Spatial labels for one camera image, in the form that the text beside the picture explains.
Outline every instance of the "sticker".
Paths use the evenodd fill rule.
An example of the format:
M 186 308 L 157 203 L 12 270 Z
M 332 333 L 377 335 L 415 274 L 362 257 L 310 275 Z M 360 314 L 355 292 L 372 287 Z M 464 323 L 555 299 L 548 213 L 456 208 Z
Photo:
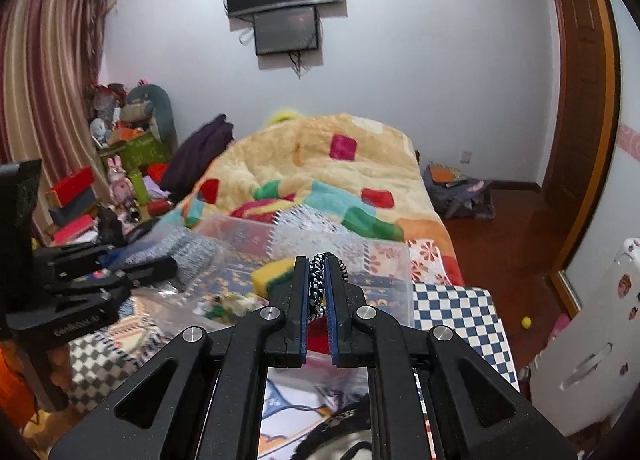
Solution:
M 631 290 L 631 277 L 628 274 L 625 274 L 620 278 L 620 282 L 618 283 L 618 297 L 622 299 L 625 297 L 629 291 Z

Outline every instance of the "green box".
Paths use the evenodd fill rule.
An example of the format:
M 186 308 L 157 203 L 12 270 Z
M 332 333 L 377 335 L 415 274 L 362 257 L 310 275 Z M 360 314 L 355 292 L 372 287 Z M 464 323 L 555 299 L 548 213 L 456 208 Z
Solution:
M 104 150 L 99 150 L 98 154 L 105 169 L 107 159 L 119 155 L 122 167 L 130 174 L 138 171 L 142 164 L 163 164 L 171 159 L 169 149 L 162 143 L 155 140 L 151 132 L 137 136 L 127 142 L 118 142 Z

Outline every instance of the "checkered cloth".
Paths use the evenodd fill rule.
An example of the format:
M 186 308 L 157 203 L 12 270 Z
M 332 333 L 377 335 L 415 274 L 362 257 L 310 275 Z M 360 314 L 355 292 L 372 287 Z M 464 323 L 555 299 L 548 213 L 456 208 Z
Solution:
M 516 368 L 494 302 L 482 288 L 414 283 L 415 327 L 453 328 L 518 389 Z
M 91 411 L 140 367 L 140 362 L 98 333 L 71 343 L 73 389 L 69 399 L 79 411 Z

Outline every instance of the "wooden floor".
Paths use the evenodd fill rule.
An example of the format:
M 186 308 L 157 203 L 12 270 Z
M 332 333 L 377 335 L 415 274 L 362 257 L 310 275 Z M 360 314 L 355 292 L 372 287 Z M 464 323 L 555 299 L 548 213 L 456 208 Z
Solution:
M 459 218 L 445 222 L 468 286 L 487 289 L 502 319 L 516 369 L 545 347 L 563 312 L 543 279 L 558 255 L 566 228 L 533 191 L 492 191 L 494 220 Z M 533 323 L 523 330 L 520 321 Z

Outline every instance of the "bag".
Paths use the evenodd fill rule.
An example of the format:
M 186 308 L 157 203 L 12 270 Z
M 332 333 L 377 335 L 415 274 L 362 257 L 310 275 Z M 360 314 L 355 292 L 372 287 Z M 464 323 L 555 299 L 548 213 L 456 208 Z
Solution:
M 433 183 L 429 168 L 422 174 L 433 209 L 445 220 L 450 218 L 476 218 L 492 220 L 495 217 L 491 198 L 491 181 L 468 179 L 451 187 Z

